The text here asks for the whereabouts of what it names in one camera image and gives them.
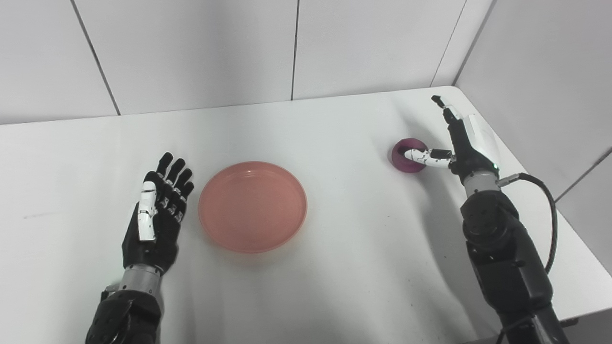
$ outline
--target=robot finger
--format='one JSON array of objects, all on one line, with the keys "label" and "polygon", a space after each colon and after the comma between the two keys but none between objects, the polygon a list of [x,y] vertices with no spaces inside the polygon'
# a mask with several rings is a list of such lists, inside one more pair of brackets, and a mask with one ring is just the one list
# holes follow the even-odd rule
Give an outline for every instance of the robot finger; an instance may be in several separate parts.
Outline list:
[{"label": "robot finger", "polygon": [[170,152],[166,152],[161,159],[159,159],[159,165],[157,165],[157,172],[163,178],[166,175],[166,169],[170,166],[170,163],[174,157]]},{"label": "robot finger", "polygon": [[183,188],[181,189],[181,197],[184,201],[187,201],[187,197],[189,196],[191,191],[193,191],[193,183],[187,182],[185,186],[183,186]]},{"label": "robot finger", "polygon": [[176,176],[179,175],[179,172],[185,167],[185,160],[179,158],[172,167],[170,168],[170,172],[168,173],[168,177],[166,178],[166,182],[170,183],[170,185],[174,185],[174,181],[176,180]]},{"label": "robot finger", "polygon": [[174,188],[177,189],[179,193],[182,193],[185,183],[189,180],[189,178],[191,178],[191,176],[193,176],[193,172],[186,168],[176,180]]},{"label": "robot finger", "polygon": [[144,177],[144,181],[155,183],[155,189],[157,189],[157,199],[156,200],[159,200],[159,197],[162,194],[163,186],[165,185],[162,177],[160,177],[157,172],[150,171]]}]

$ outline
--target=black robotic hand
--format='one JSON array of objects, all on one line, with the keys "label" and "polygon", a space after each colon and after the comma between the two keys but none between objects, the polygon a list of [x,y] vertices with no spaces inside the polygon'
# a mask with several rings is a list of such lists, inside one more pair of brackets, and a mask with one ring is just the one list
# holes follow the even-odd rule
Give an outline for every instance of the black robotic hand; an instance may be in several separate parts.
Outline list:
[{"label": "black robotic hand", "polygon": [[145,185],[147,181],[155,184],[155,210],[151,214],[154,240],[143,241],[140,238],[138,215],[143,211],[139,211],[137,203],[123,240],[123,267],[145,264],[160,269],[163,274],[174,264],[178,253],[176,239],[187,208],[187,197],[193,191],[193,183],[188,182],[192,176],[190,169],[181,172],[185,167],[183,159],[176,160],[166,175],[172,160],[172,154],[167,152],[159,160],[157,171],[148,172],[144,178]]}]

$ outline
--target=pink plate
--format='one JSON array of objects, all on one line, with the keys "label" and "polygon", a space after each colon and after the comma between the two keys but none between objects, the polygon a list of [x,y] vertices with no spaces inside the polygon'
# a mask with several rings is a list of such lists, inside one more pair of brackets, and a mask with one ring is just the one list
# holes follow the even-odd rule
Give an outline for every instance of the pink plate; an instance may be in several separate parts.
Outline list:
[{"label": "pink plate", "polygon": [[306,218],[306,194],[284,168],[242,162],[217,173],[200,195],[205,232],[228,250],[265,252],[293,237]]}]

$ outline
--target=cable connector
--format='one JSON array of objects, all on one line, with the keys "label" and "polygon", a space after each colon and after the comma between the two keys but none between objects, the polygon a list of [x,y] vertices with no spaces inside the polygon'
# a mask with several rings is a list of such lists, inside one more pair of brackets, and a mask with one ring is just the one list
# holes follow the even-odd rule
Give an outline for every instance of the cable connector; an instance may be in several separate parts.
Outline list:
[{"label": "cable connector", "polygon": [[497,185],[499,187],[504,187],[510,183],[514,183],[515,181],[520,179],[520,174],[519,173],[515,173],[515,174],[511,174],[510,176],[507,176],[505,178],[502,178],[500,180],[497,181]]}]

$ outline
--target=white wall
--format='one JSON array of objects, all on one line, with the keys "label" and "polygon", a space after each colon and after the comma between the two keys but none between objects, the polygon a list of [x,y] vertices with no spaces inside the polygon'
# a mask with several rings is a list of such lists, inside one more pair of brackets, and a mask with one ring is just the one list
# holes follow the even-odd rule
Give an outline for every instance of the white wall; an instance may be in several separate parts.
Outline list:
[{"label": "white wall", "polygon": [[612,140],[612,2],[499,0],[457,86],[555,196]]},{"label": "white wall", "polygon": [[491,0],[301,0],[294,99],[453,82]]},{"label": "white wall", "polygon": [[1,1],[0,124],[112,115],[70,1]]},{"label": "white wall", "polygon": [[[75,0],[121,114],[451,84],[490,2]],[[0,18],[0,123],[115,114],[70,0]]]}]

